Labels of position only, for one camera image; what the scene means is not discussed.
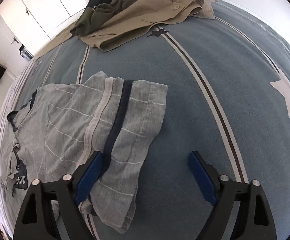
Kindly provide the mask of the grey striped t-shirt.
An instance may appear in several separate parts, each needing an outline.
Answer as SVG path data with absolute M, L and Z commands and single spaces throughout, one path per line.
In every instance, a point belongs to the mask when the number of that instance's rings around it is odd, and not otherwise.
M 141 167 L 162 127 L 167 91 L 167 85 L 104 72 L 80 85 L 38 88 L 11 114 L 2 139 L 0 180 L 10 222 L 16 223 L 33 179 L 58 180 L 99 151 L 106 170 L 78 205 L 125 233 L 135 214 Z

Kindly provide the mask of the striped blue bed sheet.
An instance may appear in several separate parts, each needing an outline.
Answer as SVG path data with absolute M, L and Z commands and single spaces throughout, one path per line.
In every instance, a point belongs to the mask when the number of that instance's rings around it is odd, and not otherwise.
M 234 180 L 259 180 L 278 239 L 290 235 L 290 46 L 240 8 L 219 1 L 213 9 L 213 20 L 155 27 L 108 52 L 71 38 L 33 60 L 9 94 L 5 113 L 38 87 L 97 72 L 168 86 L 131 226 L 121 234 L 91 217 L 100 239 L 195 239 L 212 206 L 189 170 L 193 150 Z

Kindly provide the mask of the white door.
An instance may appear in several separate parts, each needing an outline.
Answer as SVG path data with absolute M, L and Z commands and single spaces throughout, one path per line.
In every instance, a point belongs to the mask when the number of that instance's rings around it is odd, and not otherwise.
M 0 65 L 13 79 L 20 75 L 28 61 L 20 55 L 22 43 L 6 25 L 0 15 Z

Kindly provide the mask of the white wardrobe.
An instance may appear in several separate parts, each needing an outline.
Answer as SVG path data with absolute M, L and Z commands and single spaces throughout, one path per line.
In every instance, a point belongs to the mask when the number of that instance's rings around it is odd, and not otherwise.
M 89 0 L 4 0 L 0 15 L 22 43 L 28 38 L 24 31 L 32 18 L 48 38 L 57 34 L 59 26 L 83 10 Z

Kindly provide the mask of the beige trousers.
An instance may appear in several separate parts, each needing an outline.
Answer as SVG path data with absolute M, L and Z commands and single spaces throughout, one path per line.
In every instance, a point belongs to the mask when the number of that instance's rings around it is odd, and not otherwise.
M 88 8 L 78 20 L 61 31 L 34 58 L 38 59 L 74 36 L 92 48 L 107 52 L 145 35 L 158 24 L 182 23 L 189 16 L 214 19 L 212 3 L 215 1 L 217 0 L 138 0 L 109 18 L 97 30 L 89 30 L 87 35 L 76 35 L 74 31 L 77 27 L 87 26 L 86 17 L 92 12 L 92 9 Z

